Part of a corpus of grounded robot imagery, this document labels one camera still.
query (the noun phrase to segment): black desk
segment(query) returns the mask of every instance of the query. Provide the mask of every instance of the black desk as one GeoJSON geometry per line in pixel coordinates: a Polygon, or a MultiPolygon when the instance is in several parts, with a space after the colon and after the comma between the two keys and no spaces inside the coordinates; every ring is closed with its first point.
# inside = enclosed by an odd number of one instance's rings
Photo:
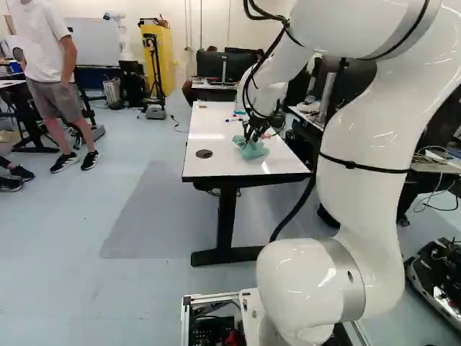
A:
{"type": "Polygon", "coordinates": [[[236,99],[238,85],[209,84],[206,78],[192,82],[197,99],[211,102],[232,102],[236,99]]]}

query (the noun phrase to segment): table leg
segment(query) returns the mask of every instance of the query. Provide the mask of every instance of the table leg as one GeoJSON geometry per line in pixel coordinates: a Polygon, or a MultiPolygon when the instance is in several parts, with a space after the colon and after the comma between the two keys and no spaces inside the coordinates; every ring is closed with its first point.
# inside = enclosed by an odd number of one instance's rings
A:
{"type": "Polygon", "coordinates": [[[236,187],[224,187],[221,189],[216,248],[192,253],[191,265],[193,267],[250,262],[255,261],[258,258],[258,255],[263,247],[232,247],[236,202],[236,187]]]}

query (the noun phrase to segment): man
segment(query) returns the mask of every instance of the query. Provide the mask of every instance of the man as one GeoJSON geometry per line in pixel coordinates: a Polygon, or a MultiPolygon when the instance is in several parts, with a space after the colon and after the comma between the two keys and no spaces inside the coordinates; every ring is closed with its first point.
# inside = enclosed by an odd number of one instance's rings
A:
{"type": "Polygon", "coordinates": [[[63,116],[78,126],[88,145],[81,169],[93,168],[100,155],[73,87],[77,49],[63,18],[49,0],[6,0],[14,28],[23,41],[22,65],[35,106],[63,154],[50,168],[58,173],[79,161],[58,122],[63,116]]]}

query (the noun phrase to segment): black table frame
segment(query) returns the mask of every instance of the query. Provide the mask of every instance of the black table frame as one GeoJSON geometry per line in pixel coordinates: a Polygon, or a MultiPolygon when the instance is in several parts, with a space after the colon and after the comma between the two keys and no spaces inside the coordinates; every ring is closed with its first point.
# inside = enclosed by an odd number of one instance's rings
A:
{"type": "Polygon", "coordinates": [[[191,266],[201,267],[255,261],[264,247],[232,247],[238,189],[301,182],[309,176],[310,172],[237,177],[183,177],[182,182],[193,182],[197,190],[220,189],[216,248],[193,252],[191,266]]]}
{"type": "Polygon", "coordinates": [[[14,105],[14,113],[0,113],[2,117],[15,117],[18,122],[19,134],[21,135],[21,141],[14,144],[12,151],[13,152],[22,152],[22,153],[42,153],[42,154],[55,154],[59,152],[58,148],[51,148],[44,146],[41,140],[41,136],[46,135],[48,131],[44,125],[39,126],[37,124],[37,118],[31,116],[33,110],[31,109],[28,100],[32,99],[26,95],[29,93],[26,83],[21,84],[12,84],[10,86],[4,87],[0,92],[8,92],[9,101],[14,105]],[[28,137],[24,137],[19,123],[23,123],[28,137]],[[28,143],[33,142],[35,146],[26,146],[28,143]]]}

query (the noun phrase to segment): shoe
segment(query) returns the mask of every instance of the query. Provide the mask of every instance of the shoe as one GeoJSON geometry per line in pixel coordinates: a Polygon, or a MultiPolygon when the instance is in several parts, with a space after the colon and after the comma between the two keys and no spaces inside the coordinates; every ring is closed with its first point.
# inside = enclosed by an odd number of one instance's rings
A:
{"type": "Polygon", "coordinates": [[[101,157],[101,154],[98,153],[97,150],[95,151],[90,151],[84,159],[84,163],[81,164],[81,170],[82,171],[88,171],[94,166],[96,166],[96,163],[98,162],[99,158],[101,157]]]}
{"type": "Polygon", "coordinates": [[[22,189],[24,182],[22,179],[10,179],[0,177],[0,191],[16,192],[22,189]]]}
{"type": "Polygon", "coordinates": [[[23,166],[16,166],[13,169],[10,169],[9,172],[14,177],[22,178],[25,182],[28,182],[35,178],[35,174],[26,170],[23,166]]]}
{"type": "Polygon", "coordinates": [[[75,153],[70,153],[69,155],[62,154],[58,157],[56,163],[50,168],[50,172],[53,174],[62,172],[67,167],[72,166],[73,164],[76,164],[79,161],[80,158],[75,153]]]}

